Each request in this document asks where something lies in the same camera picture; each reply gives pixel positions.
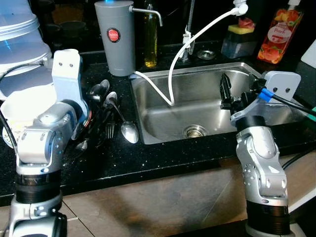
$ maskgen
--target plastic container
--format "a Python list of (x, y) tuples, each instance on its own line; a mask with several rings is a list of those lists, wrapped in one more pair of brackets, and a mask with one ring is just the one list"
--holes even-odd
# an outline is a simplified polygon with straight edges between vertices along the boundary
[(0, 15), (31, 13), (29, 0), (1, 0)]
[(37, 17), (31, 13), (0, 15), (0, 41), (25, 35), (39, 26)]
[[(145, 0), (145, 9), (154, 10), (153, 0)], [(157, 64), (157, 16), (145, 13), (144, 16), (144, 60), (146, 67), (154, 67)]]
[(230, 26), (223, 41), (221, 53), (228, 58), (252, 55), (257, 45), (256, 35), (250, 32), (253, 30), (242, 28), (239, 31), (231, 31), (231, 28), (237, 27), (238, 25)]
[(296, 9), (299, 3), (300, 0), (290, 0), (288, 7), (277, 10), (257, 59), (272, 64), (281, 61), (303, 17), (303, 12)]
[[(26, 35), (0, 41), (0, 74), (7, 69), (25, 63), (33, 63), (44, 57), (51, 57), (50, 48), (45, 44), (38, 32), (32, 31)], [(10, 72), (12, 76), (30, 71), (38, 66), (26, 66)]]

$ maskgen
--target sink faucet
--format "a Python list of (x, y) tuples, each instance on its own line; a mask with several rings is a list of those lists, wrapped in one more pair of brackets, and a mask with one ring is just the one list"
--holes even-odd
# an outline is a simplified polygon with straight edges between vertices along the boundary
[[(182, 43), (185, 44), (186, 42), (188, 42), (191, 39), (191, 25), (192, 25), (192, 17), (193, 17), (193, 9), (194, 9), (194, 3), (195, 0), (191, 0), (191, 6), (190, 6), (190, 13), (189, 13), (189, 20), (188, 20), (188, 24), (186, 25), (185, 28), (185, 33), (183, 34), (183, 41)], [(180, 58), (183, 62), (187, 61), (188, 58), (188, 54), (192, 54), (193, 53), (193, 48), (194, 48), (194, 41), (183, 51), (183, 53), (180, 55)]]

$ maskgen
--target olive oil bottle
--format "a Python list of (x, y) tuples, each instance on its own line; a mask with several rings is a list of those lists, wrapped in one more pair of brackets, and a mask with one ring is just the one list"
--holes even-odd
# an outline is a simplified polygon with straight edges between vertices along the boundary
[[(145, 0), (145, 9), (154, 10), (154, 0)], [(157, 64), (157, 16), (145, 13), (144, 21), (145, 66), (151, 68)]]

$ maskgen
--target spoon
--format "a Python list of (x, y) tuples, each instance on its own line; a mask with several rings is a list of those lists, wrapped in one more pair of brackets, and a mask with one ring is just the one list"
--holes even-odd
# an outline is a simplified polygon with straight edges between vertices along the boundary
[(89, 90), (87, 95), (91, 100), (94, 100), (96, 102), (103, 102), (104, 97), (105, 97), (106, 93), (108, 93), (109, 89), (110, 89), (110, 83), (108, 80), (105, 79), (105, 80), (101, 81), (100, 84), (94, 85)]
[(123, 134), (123, 136), (125, 137), (125, 139), (127, 141), (129, 141), (130, 143), (137, 143), (138, 138), (139, 138), (137, 127), (134, 123), (132, 123), (130, 121), (126, 121), (126, 119), (124, 118), (120, 109), (116, 105), (117, 97), (118, 96), (117, 96), (116, 92), (114, 92), (114, 91), (110, 92), (108, 94), (107, 98), (105, 99), (105, 104), (106, 105), (111, 104), (118, 112), (120, 118), (123, 120), (123, 123), (120, 127), (120, 131)]

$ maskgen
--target drain strainer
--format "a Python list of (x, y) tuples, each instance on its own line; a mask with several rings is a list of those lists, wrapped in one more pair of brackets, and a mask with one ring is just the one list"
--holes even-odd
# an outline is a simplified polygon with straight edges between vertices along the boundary
[(207, 135), (207, 131), (200, 125), (191, 124), (183, 130), (185, 138), (203, 137)]
[(215, 52), (211, 50), (200, 50), (199, 52), (197, 52), (197, 57), (200, 59), (210, 60), (215, 58), (215, 56)]

